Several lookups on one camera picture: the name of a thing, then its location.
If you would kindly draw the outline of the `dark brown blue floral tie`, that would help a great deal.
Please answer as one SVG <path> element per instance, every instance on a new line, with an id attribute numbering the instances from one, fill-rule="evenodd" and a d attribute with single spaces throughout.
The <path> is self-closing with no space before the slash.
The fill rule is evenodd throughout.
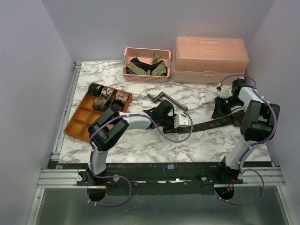
<path id="1" fill-rule="evenodd" d="M 192 130 L 192 133 L 210 130 L 214 128 L 226 127 L 233 125 L 234 127 L 240 127 L 242 120 L 245 116 L 245 112 L 243 110 L 234 112 L 230 115 L 224 116 L 222 118 L 214 119 L 211 121 L 194 124 L 193 128 L 189 127 L 179 127 L 172 131 L 172 133 L 177 134 L 187 134 Z"/>

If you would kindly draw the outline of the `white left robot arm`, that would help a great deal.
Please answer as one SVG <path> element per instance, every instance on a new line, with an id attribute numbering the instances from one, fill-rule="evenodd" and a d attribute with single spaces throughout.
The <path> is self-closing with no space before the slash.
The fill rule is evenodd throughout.
<path id="1" fill-rule="evenodd" d="M 139 113 L 119 112 L 108 109 L 88 128 L 89 142 L 92 147 L 88 167 L 88 180 L 93 185 L 103 182 L 106 170 L 106 158 L 111 149 L 127 130 L 155 129 L 161 127 L 163 132 L 179 127 L 180 116 L 174 113 L 173 105 L 162 101 L 157 107 Z"/>

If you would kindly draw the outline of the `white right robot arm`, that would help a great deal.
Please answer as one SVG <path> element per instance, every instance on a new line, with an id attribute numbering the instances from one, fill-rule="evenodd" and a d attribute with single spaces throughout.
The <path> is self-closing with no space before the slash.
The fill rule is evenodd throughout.
<path id="1" fill-rule="evenodd" d="M 225 184 L 235 179 L 241 173 L 246 159 L 254 149 L 271 140 L 276 132 L 280 106 L 265 100 L 256 89 L 256 82 L 247 85 L 246 79 L 252 78 L 243 75 L 232 82 L 232 95 L 216 97 L 212 119 L 230 115 L 232 108 L 245 106 L 247 108 L 240 126 L 240 139 L 224 157 L 216 171 L 218 182 Z"/>

